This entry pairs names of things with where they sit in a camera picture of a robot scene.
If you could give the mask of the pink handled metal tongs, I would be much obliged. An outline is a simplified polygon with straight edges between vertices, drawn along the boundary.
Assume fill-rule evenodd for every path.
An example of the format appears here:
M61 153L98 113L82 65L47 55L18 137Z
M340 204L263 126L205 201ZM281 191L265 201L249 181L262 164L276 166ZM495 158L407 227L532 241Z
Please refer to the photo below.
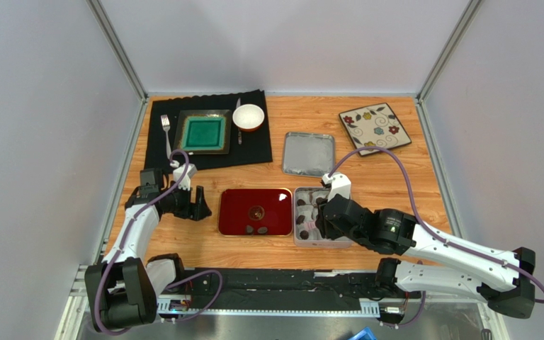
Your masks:
M306 222L304 224L305 226L305 229L308 231L308 232L316 232L317 231L317 226L315 224L314 221L309 221L309 222Z

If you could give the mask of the silver tin with paper cups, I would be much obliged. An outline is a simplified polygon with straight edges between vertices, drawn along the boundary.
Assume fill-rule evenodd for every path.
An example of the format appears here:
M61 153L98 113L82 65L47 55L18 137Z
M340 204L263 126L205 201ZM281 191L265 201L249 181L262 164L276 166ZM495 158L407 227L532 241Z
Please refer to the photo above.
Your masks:
M293 241L296 246L320 249L345 249L353 242L347 237L325 239L315 225L317 204L325 199L329 189L298 187L293 193Z

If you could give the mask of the red lacquer tray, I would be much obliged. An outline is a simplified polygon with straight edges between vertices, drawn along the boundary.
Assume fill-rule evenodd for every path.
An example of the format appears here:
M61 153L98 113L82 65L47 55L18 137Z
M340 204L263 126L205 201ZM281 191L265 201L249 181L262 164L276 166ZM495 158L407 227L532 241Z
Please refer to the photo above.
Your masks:
M246 234L245 228L254 228ZM268 234L257 229L267 227ZM234 188L221 194L218 232L226 237L284 237L293 230L293 195L286 188Z

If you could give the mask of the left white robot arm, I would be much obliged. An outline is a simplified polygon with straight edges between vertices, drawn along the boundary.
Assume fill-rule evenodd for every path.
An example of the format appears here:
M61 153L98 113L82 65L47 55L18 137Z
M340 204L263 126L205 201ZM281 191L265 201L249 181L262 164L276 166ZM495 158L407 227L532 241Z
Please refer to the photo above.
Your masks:
M200 221L212 212L202 186L191 188L194 164L167 174L162 169L140 172L140 185L125 203L118 238L100 263L89 266L84 280L96 331L118 335L150 324L157 315L157 297L183 270L178 254L143 262L154 229L164 214Z

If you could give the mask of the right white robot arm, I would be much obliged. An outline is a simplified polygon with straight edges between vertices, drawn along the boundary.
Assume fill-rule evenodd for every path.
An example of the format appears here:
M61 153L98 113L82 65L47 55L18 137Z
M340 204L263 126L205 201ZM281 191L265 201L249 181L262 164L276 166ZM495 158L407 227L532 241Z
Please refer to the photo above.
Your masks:
M528 319L536 303L530 279L536 254L525 247L500 251L458 239L395 209L370 211L334 196L317 204L316 227L328 239L347 237L382 254L374 286L382 296L431 291L487 303L489 309Z

